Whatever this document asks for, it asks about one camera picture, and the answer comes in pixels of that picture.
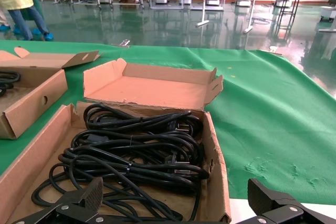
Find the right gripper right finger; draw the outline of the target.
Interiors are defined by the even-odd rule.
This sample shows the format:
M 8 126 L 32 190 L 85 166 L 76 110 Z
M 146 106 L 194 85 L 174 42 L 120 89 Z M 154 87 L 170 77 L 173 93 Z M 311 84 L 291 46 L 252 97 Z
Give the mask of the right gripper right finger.
M 247 194 L 256 215 L 241 223 L 335 223 L 335 219 L 308 209 L 288 193 L 265 187 L 255 178 L 248 180 Z

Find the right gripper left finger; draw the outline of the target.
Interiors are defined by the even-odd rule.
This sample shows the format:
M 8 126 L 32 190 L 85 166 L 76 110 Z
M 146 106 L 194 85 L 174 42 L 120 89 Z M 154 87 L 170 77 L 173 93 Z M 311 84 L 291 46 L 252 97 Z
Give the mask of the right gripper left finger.
M 50 207 L 14 223 L 89 223 L 103 200 L 103 180 L 94 178 L 86 188 L 68 191 Z

